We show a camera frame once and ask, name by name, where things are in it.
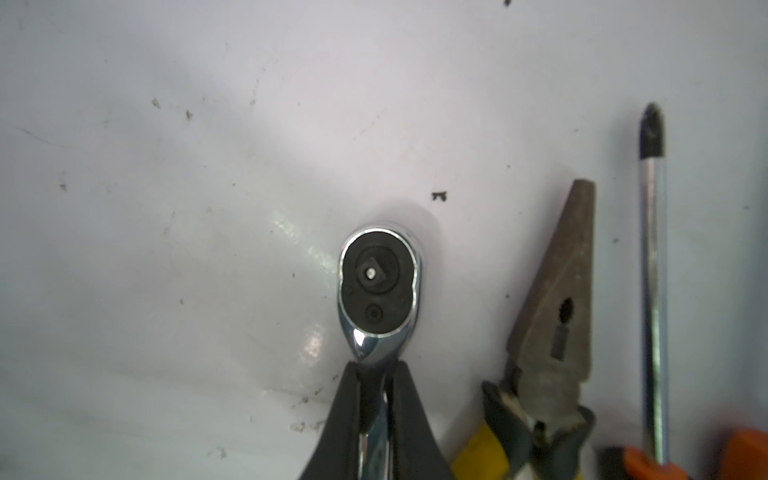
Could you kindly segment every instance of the pliers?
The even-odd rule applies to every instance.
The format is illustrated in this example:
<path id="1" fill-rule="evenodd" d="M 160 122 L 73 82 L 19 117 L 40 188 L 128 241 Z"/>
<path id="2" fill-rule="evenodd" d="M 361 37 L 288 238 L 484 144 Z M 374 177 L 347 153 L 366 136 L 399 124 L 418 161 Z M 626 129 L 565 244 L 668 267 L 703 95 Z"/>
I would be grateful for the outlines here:
<path id="1" fill-rule="evenodd" d="M 499 480 L 527 463 L 574 480 L 595 423 L 579 405 L 591 370 L 595 186 L 575 180 L 507 342 L 505 377 L 483 382 L 485 424 L 452 464 L 456 480 Z"/>

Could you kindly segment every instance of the screwdriver shaft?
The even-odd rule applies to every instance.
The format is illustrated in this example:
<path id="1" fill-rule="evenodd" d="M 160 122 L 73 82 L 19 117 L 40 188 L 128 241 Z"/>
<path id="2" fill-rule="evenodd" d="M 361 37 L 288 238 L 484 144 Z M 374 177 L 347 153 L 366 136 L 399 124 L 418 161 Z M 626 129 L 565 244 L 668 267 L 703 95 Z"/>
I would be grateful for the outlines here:
<path id="1" fill-rule="evenodd" d="M 651 104 L 641 123 L 644 451 L 669 462 L 667 380 L 667 161 L 661 112 Z"/>

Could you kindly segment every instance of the orange screwdriver handle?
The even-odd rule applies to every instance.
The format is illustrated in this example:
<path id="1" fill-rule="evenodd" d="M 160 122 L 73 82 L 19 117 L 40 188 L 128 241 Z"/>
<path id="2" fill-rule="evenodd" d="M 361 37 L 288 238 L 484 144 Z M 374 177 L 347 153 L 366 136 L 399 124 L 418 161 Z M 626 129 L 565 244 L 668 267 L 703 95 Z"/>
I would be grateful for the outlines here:
<path id="1" fill-rule="evenodd" d="M 717 480 L 766 480 L 768 434 L 739 430 L 728 440 Z"/>
<path id="2" fill-rule="evenodd" d="M 688 480 L 682 468 L 673 463 L 657 465 L 640 449 L 624 450 L 624 467 L 634 480 Z"/>

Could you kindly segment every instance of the screwdriver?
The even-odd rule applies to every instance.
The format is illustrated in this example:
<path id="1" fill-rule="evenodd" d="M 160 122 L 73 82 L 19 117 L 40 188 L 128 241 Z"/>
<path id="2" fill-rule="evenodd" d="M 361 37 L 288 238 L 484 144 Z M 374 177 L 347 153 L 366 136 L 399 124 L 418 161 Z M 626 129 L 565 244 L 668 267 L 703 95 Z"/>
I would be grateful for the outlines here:
<path id="1" fill-rule="evenodd" d="M 650 103 L 640 122 L 643 304 L 643 450 L 611 448 L 599 458 L 603 477 L 688 478 L 669 460 L 667 413 L 667 159 L 664 116 Z"/>

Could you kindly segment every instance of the metal tool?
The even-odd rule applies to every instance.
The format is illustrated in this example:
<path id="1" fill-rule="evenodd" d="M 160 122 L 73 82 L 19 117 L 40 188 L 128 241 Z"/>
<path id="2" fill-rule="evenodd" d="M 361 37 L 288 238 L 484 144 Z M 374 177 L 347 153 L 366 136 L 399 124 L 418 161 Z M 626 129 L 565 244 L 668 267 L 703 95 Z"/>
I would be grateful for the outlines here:
<path id="1" fill-rule="evenodd" d="M 598 454 L 601 477 L 684 480 L 670 462 L 667 410 L 667 160 L 664 116 L 648 104 L 640 121 L 643 288 L 643 450 L 610 447 Z"/>
<path id="2" fill-rule="evenodd" d="M 367 227 L 344 244 L 339 260 L 341 328 L 360 365 L 359 477 L 389 475 L 385 378 L 411 336 L 419 311 L 421 257 L 390 227 Z"/>
<path id="3" fill-rule="evenodd" d="M 595 421 L 579 405 L 591 369 L 594 202 L 594 183 L 575 180 L 509 336 L 505 377 L 483 383 L 485 425 L 453 462 L 457 480 L 499 480 L 526 463 L 542 480 L 579 473 Z"/>
<path id="4" fill-rule="evenodd" d="M 645 455 L 669 462 L 667 439 L 667 159 L 664 118 L 649 104 L 640 125 Z"/>
<path id="5" fill-rule="evenodd" d="M 401 227 L 365 227 L 344 243 L 337 304 L 355 362 L 302 480 L 452 478 L 398 360 L 416 322 L 421 278 L 420 249 Z"/>

